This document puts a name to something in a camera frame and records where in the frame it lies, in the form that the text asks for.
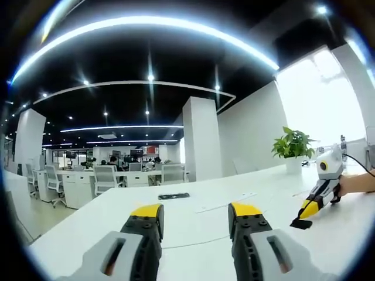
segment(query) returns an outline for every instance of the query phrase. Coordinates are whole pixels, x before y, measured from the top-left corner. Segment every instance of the black cable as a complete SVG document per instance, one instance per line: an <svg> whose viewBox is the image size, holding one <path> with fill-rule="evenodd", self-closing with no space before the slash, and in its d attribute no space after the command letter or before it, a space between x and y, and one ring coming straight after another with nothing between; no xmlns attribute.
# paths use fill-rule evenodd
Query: black cable
<svg viewBox="0 0 375 281"><path fill-rule="evenodd" d="M372 175L373 177L375 177L375 174L373 174L372 172L370 172L369 170L367 170L367 168L362 164L362 163L360 163L357 159L355 159L353 156L351 156L351 155L348 155L348 154L345 154L345 153L342 153L342 155L345 155L345 156L347 156L347 157L349 157L349 158L352 158L355 162L357 162L362 168L364 168L364 170L366 171L366 172L368 172L370 175Z"/></svg>

